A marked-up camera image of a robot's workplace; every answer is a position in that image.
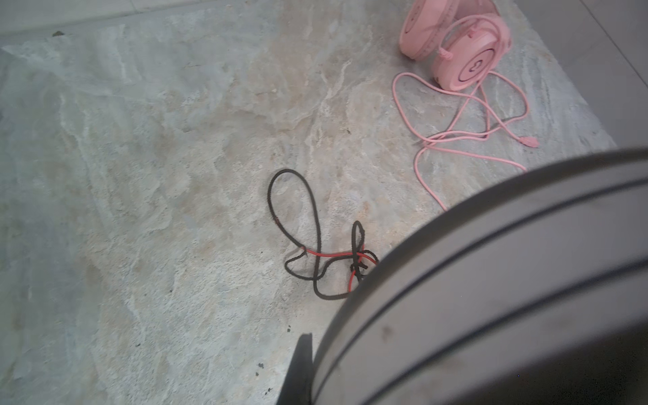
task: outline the black stripe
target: black stripe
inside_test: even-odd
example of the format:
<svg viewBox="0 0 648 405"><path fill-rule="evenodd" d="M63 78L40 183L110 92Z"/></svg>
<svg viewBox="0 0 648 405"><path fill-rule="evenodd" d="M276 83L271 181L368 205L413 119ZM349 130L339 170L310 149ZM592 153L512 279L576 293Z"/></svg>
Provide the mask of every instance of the black stripe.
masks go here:
<svg viewBox="0 0 648 405"><path fill-rule="evenodd" d="M602 195L609 194L611 192L622 191L623 189L630 189L630 188L633 188L633 187L640 187L640 186L645 185L647 183L648 183L648 178L644 178L644 179L640 179L640 180L634 180L634 181L630 181L628 183L624 183L624 184L621 184L621 185L615 185L615 186L612 186L612 187L608 187L606 189L594 191L594 192L591 192L589 194L585 194L585 195L582 195L582 196L579 196L579 197L576 197L576 198L572 198L571 200L567 200L565 202L555 204L554 206L551 206L551 207L548 207L548 208L546 208L544 210L538 211L535 214L531 214L531 215L529 215L529 216L527 216L527 217L525 217L523 219L520 219L520 220L518 220L516 222L513 222L512 224L509 224L509 225L499 229L498 231L495 231L495 232L491 233L490 235L487 235L486 237L483 237L482 239L474 242L472 245L462 249L461 251L459 251L459 252L455 253L454 255L452 255L451 257L447 258L446 260L444 260L442 263L440 263L435 268L432 268L432 269L428 270L425 274L420 276L416 281L414 281L409 286L405 287L405 289L403 289L397 295L392 297L385 305L383 305L378 311L376 311L376 313L374 313L369 318L369 320L362 325L362 327L360 327L358 329L358 331L353 336L353 338L349 341L349 343L344 347L344 349L337 356L335 361L333 361L333 363L331 364L331 367L327 371L324 379L322 380L322 383L318 387L318 390L317 390L317 392L315 394L313 403L317 402L317 398L318 398L322 388L326 384L326 381L329 379L330 374L332 373L333 369L340 362L340 359L342 358L342 356L344 356L344 354L351 348L351 346L353 346L353 344L356 342L356 340L358 340L360 338L360 335L362 335L362 333L365 330L367 330L367 328L369 328L369 326L371 326L371 324L374 323L376 321L376 319L378 319L392 305L394 305L397 301L400 301L400 299L403 298L403 296L408 294L410 291L412 291L414 288L416 288L423 281L425 281L425 280L429 279L431 276L439 273L444 267L448 266L449 264L453 263L454 261L456 261L456 260L460 259L461 257L465 256L470 251L472 251L474 249L477 249L480 246L492 241L493 239L498 238L498 237L502 236L503 234L512 231L514 228L519 227L521 225L524 225L524 224L526 224L528 222L534 221L536 219L539 219L542 216L545 216L545 215L550 214L550 213L555 212L555 211L559 211L561 209L567 208L567 207L569 207L571 205L575 205L577 203L581 203L581 202L585 202L587 200L591 200L592 198L597 198L597 197L600 197Z"/></svg>
<svg viewBox="0 0 648 405"><path fill-rule="evenodd" d="M353 294L349 295L349 298L331 321L326 333L324 333L324 337L322 337L315 355L314 369L319 368L322 358L328 351L333 339L365 299L395 272L399 271L411 258L417 256L453 230L469 223L487 211L537 188L585 172L646 159L648 159L648 148L605 152L555 163L497 184L457 204L447 213L439 215L392 250L354 290Z"/></svg>
<svg viewBox="0 0 648 405"><path fill-rule="evenodd" d="M522 318L523 316L527 315L529 312L534 312L542 309L542 307L546 307L549 305L554 304L556 301L560 301L561 299L567 298L569 295L572 294L577 294L579 292L583 292L584 290L594 288L598 286L599 284L606 283L608 281L614 280L614 279L619 279L622 277L625 277L627 275L630 275L632 273L638 273L638 272L644 272L648 270L648 257L643 258L642 260L639 260L637 262L631 263L631 264L626 264L622 266L621 268L617 268L616 270L612 270L611 272L598 275L595 277L592 277L591 279L587 279L584 281L580 281L578 283L575 283L563 290L559 290L558 292L554 292L552 294L548 294L530 304L524 305L494 321L488 322L484 326L476 329L475 331L464 335L462 338L456 340L455 342L451 343L450 345L447 345L446 347L442 348L441 350L437 351L434 354L431 354L430 356L427 356L423 360L421 360L419 363L415 364L412 368L404 372L403 374L399 375L397 378L393 379L391 382L389 382L387 385L385 385L383 388L378 390L375 394L371 395L369 399L367 399L365 402L363 402L363 405L370 405L374 401L378 400L382 395L386 394L389 390L394 388L396 385L400 384L404 380L408 379L409 377L412 376L412 374L418 372L424 367L429 366L431 363L437 362L441 360L444 356L450 354L452 351L456 351L461 348L461 346L464 346L468 343L470 343L472 340L475 340L479 338L480 336L492 332L494 329L503 327L505 324L513 322L519 318Z"/></svg>

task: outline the stone floor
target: stone floor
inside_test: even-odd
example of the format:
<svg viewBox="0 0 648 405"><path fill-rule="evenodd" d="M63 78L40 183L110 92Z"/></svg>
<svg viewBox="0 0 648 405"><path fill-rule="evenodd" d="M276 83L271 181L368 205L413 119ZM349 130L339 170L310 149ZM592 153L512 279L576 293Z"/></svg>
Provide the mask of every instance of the stone floor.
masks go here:
<svg viewBox="0 0 648 405"><path fill-rule="evenodd" d="M395 74L428 76L398 52L407 3L235 0L3 47L0 402L274 403L297 337L317 345L341 302L283 270L294 247L270 220L272 174L308 178L325 251L348 249L358 219L383 257L441 213L391 98ZM498 70L531 103L513 127L541 146L498 133L453 147L531 168L614 148L512 0L498 4L516 41ZM506 84L486 88L496 111L522 112ZM460 103L413 80L399 92L423 132ZM481 109L461 125L481 130ZM436 152L421 170L449 205L518 173ZM314 244L298 182L275 201ZM340 264L322 289L346 276Z"/></svg>

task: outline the headphone ear cup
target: headphone ear cup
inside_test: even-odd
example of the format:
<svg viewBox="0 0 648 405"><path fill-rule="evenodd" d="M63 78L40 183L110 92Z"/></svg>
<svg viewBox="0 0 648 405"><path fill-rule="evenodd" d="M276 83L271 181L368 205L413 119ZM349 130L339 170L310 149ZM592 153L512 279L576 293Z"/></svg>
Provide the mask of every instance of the headphone ear cup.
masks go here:
<svg viewBox="0 0 648 405"><path fill-rule="evenodd" d="M400 31L400 51L414 60L425 59L443 41L459 0L415 0Z"/></svg>
<svg viewBox="0 0 648 405"><path fill-rule="evenodd" d="M482 14L495 14L499 16L500 12L497 11L497 6L492 0L459 0L457 19Z"/></svg>
<svg viewBox="0 0 648 405"><path fill-rule="evenodd" d="M497 31L489 21L462 25L444 47L452 53L452 59L436 57L432 64L432 77L441 88L459 91L471 86L487 75L510 49L509 28L500 17L489 17L500 29L501 41L498 41Z"/></svg>

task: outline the pink cable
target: pink cable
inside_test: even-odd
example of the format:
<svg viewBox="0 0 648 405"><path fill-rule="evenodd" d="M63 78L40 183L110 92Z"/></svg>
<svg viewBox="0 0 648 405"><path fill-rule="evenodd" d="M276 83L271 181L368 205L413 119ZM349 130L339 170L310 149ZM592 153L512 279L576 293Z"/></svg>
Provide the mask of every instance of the pink cable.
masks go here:
<svg viewBox="0 0 648 405"><path fill-rule="evenodd" d="M464 17L464 18L456 21L450 27L448 27L447 32L449 32L451 29L453 29L456 25L464 23L464 22L466 22L466 21L468 21L470 19L485 19L487 21L490 21L490 19L488 17L485 17L485 16ZM490 134L492 134L492 133L494 133L494 132L496 132L496 131L498 131L500 129L504 129L509 134L509 136L511 136L513 139L515 139L519 143L522 143L523 145L529 146L531 148L537 148L538 147L538 141L534 137L518 137L513 132L511 132L507 127L507 125L509 123L518 121L520 119L523 119L529 113L529 101L527 100L526 95L524 94L522 89L520 89L512 81L510 81L509 79L507 79L506 77L502 76L501 74L499 74L499 73L497 73L495 71L489 70L488 73L501 78L502 80L507 82L509 85L511 85L511 87L516 89L521 94L522 98L524 99L524 114L522 114L522 115L520 115L518 117L513 117L513 118L510 118L510 119L507 119L506 121L501 120L501 118L499 118L499 116L497 116L497 114L495 114L495 111L493 111L493 109L491 108L491 106L488 103L486 93L484 92L484 89L482 87L483 80L487 75L485 75L482 79L477 81L474 89L470 92L470 94L459 93L457 91L448 91L448 90L441 89L440 87L436 87L436 86L431 85L430 83L428 83L427 81L425 81L421 77L415 75L414 73L409 73L409 72L403 72L403 73L398 74L394 78L394 81L391 84L391 92L392 92L392 94L394 96L394 102L396 103L396 107L398 108L400 116L403 118L403 121L405 122L405 125L410 129L410 131L414 135L416 135L417 137L419 137L423 141L423 147L421 148L421 150L418 153L416 153L416 156L414 157L414 173L416 173L416 177L417 177L417 179L419 179L419 182L421 182L421 185L423 186L423 188L425 188L430 193L432 198L434 198L436 200L436 202L439 203L439 205L441 206L441 208L444 211L448 210L447 207L443 204L441 199L434 193L434 191L432 191L432 189L429 188L429 186L425 183L425 181L423 181L421 173L419 172L419 158L421 157L423 152L425 152L426 150L432 149L432 150L438 150L438 151L441 151L441 152L450 152L450 153L453 153L453 154L459 154L459 155L464 155L464 156L478 157L478 158L481 158L481 159L507 163L509 165L513 165L515 167L518 167L518 168L526 171L526 167L522 166L520 163L516 163L516 162L508 160L508 159L502 159L500 157L478 155L478 154L473 154L473 153L470 153L470 152L462 152L460 150L439 148L438 146L435 146L435 145L437 143L453 142L453 141L459 141L459 140L462 140L462 139L470 139L472 141L486 141L488 139L488 137L490 136ZM405 112L403 111L403 109L402 109L402 107L400 105L400 102L398 100L398 97L396 96L396 83L403 76L413 77L414 79L416 79L416 80L420 81L421 83L423 83L426 87L428 87L428 88L430 88L432 90L436 90L436 91L438 91L440 93L447 94L447 95L455 95L455 96L465 97L466 98L466 101L464 101L463 105L461 106L461 108L459 109L459 111L455 115L454 119L450 123L450 126L448 127L448 130L436 133L434 135L430 135L428 137L424 137L416 129L414 129L414 127L410 124L410 121L407 119L407 116L405 116ZM475 96L475 93L477 92L478 89L481 92L481 94L483 95L483 98L484 98L483 100L480 99L479 97ZM470 100L475 100L475 101L479 102L481 105L483 105L486 108L486 130L484 132L470 132L470 131L453 130L455 124L459 120L459 117L463 113L463 110L466 108L466 105L468 104L468 101L470 101ZM495 120L497 121L497 123L498 123L498 125L496 125L494 128L490 128L490 126L491 126L490 115L492 115L495 118ZM464 135L464 136L453 136L451 138L446 139L446 136L448 136L448 135Z"/></svg>

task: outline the tangled cable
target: tangled cable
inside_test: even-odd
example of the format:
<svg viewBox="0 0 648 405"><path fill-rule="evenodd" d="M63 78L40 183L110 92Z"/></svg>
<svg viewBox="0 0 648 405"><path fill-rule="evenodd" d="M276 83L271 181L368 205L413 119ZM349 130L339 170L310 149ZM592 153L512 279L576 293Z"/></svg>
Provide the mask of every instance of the tangled cable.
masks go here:
<svg viewBox="0 0 648 405"><path fill-rule="evenodd" d="M317 246L316 251L308 249L303 243L301 243L300 241L295 239L291 234L289 234L289 232L286 230L286 228L284 228L284 226L282 225L281 221L279 221L279 218L277 217L277 214L275 214L274 207L272 206L272 186L274 185L275 180L277 180L277 178L279 176L281 176L282 174L284 174L284 173L294 174L306 186L306 190L308 191L308 197L310 198L310 203L311 203L311 206L313 207L313 216L315 218L315 229L316 229L316 233L317 233L317 237L318 237L318 246ZM308 185L308 182L306 181L304 176L302 176L300 173L298 173L298 172L296 172L296 171L294 171L292 169L285 168L285 169L282 169L282 170L278 171L274 175L272 180L270 180L270 184L268 185L268 208L270 208L270 214L272 215L272 219L274 220L275 224L277 224L279 229L283 232L283 234L286 235L286 237L288 239L290 239L290 241L293 242L298 248L302 249L301 254L299 254L298 256L292 257L291 259L286 260L286 262L284 263L284 268L286 269L286 271L290 275L293 275L294 277L297 277L298 279L312 281L313 282L313 290L315 291L315 294L318 297L320 297L322 299L327 299L327 300L346 298L349 295L349 293L351 292L351 285L352 285L352 282L353 282L353 277L356 277L358 282L360 282L365 277L365 275L362 274L362 272L360 271L361 268L367 269L367 265L362 262L362 259L367 259L370 262L372 262L373 264L378 264L378 257L372 251L366 250L364 248L364 236L365 236L365 233L364 233L364 228L362 227L362 224L360 223L360 221L354 222L353 226L351 228L351 251L339 252L339 253L322 253L321 252L321 245L322 245L322 243L321 243L321 228L319 226L319 217L318 217L317 206L315 204L315 197L313 196L313 192L310 189L310 185ZM356 243L356 230L358 230L360 232L360 239L359 239L358 243ZM296 274L288 266L290 263L294 262L295 260L298 260L301 257L304 257L307 253L310 253L311 255L315 256L315 266L314 266L314 269L313 269L313 276L312 277L307 277L307 276L304 276L304 275ZM324 263L324 267L322 267L321 272L319 272L319 260L320 260L321 257L330 257L330 259L327 260ZM336 294L336 295L322 294L318 290L318 280L320 280L322 277L324 277L324 275L326 274L327 269L329 268L329 266L333 262L336 262L338 260L345 260L345 259L351 259L353 261L351 263L351 267L350 267L351 276L349 277L349 285L348 285L348 288L347 288L347 292L342 293L342 294Z"/></svg>
<svg viewBox="0 0 648 405"><path fill-rule="evenodd" d="M453 23L451 26L449 26L446 29L446 35L447 35L448 32L450 32L457 25L465 23L465 22L467 22L467 21L469 21L471 19L475 19L475 20L482 19L482 20L486 20L486 21L491 21L491 19L488 18L487 16L464 17L464 18L462 18L460 20L457 20L455 23ZM505 47L503 45L498 48L498 52L504 52L505 50L507 50L507 49L505 49ZM445 51L441 47L441 43L439 44L438 51L439 51L439 54L442 54ZM473 153L469 153L469 152L462 152L460 150L454 150L454 149L439 148L438 146L436 146L436 144L437 143L444 143L444 142L460 141L462 139L470 139L472 141L486 141L489 138L490 134L492 134L495 131L498 131L500 129L503 129L513 139L515 139L519 143L521 143L521 144L523 144L525 146L531 147L531 148L537 148L538 147L538 140L535 139L534 137L518 137L513 132L511 132L510 129L508 129L508 127L507 127L508 124L510 124L512 122L515 122L515 121L518 121L520 119L523 119L524 117L527 116L527 114L529 113L529 101L527 100L526 96L524 95L524 92L522 91L522 89L520 89L518 86L516 86L512 81L510 81L506 77L504 77L501 74L491 70L494 67L494 64L496 63L496 61L498 59L499 59L499 57L497 57L497 56L492 59L492 61L490 63L490 66L488 66L486 68L487 71L488 71L488 74L484 75L483 78L479 79L476 82L475 87L470 92L470 94L459 93L457 91L444 90L444 89L442 89L440 87L436 87L436 86L428 83L426 80L422 79L418 75L415 75L414 73L409 73L409 72L403 72L403 73L398 74L394 78L394 81L391 84L391 93L394 96L394 102L396 103L396 107L398 108L400 116L403 118L403 121L405 122L405 125L410 129L410 131L414 135L416 135L417 137L419 137L423 141L423 147L421 148L421 150L414 157L414 173L416 173L416 177L421 182L421 185L430 193L432 198L434 198L437 201L437 203L439 203L439 205L441 206L441 208L444 211L447 211L448 209L443 204L441 199L434 193L434 191L432 191L432 189L429 188L429 186L425 183L425 181L423 180L423 178L421 176L421 173L419 172L419 158L421 157L423 152L425 152L426 150L438 150L438 151L441 151L441 152L450 152L450 153L453 153L453 154L459 154L459 155L464 155L464 156L478 157L478 158L481 158L481 159L493 160L493 161L498 161L498 162L502 162L502 163L507 163L509 165L513 165L515 167L518 167L518 168L526 171L527 170L526 167L522 166L520 163L516 163L516 162L508 160L508 159L502 159L500 157L478 155L478 154L473 154ZM484 79L488 75L494 75L494 76L497 76L498 78L501 78L502 80L507 82L509 85L511 85L511 87L516 89L521 94L521 96L522 96L522 98L524 100L524 114L519 115L517 117L507 119L506 121L501 120L501 118L499 118L499 116L497 116L497 114L495 114L495 111L493 111L490 104L488 103L488 98L486 97L486 93L484 92L484 89L482 87L482 83L483 83ZM400 106L400 102L398 100L398 97L396 96L396 83L403 76L412 77L412 78L420 81L421 83L423 83L426 87L428 87L428 88L430 88L432 90L436 90L436 91L438 91L440 93L447 94L447 95L455 95L455 96L460 96L460 97L465 97L466 98L466 101L464 101L463 105L461 106L461 108L459 109L457 114L455 115L454 119L450 123L450 126L448 127L447 130L445 130L443 132L436 133L434 135L430 135L428 137L425 137L425 136L421 135L416 129L414 129L414 127L410 124L410 121L407 119L407 116L405 116L405 112L403 111L402 107ZM475 95L477 90L479 90L480 93L482 94L483 100ZM475 100L475 101L479 102L486 109L486 130L484 132L470 132L470 131L453 130L455 124L459 120L459 117L463 113L463 110L466 108L466 105L468 104L468 101L470 101L470 100ZM491 115L495 118L495 120L498 123L494 128L491 128L491 120L490 120ZM448 135L462 135L462 136L453 136L451 138L446 138L446 136L448 136Z"/></svg>

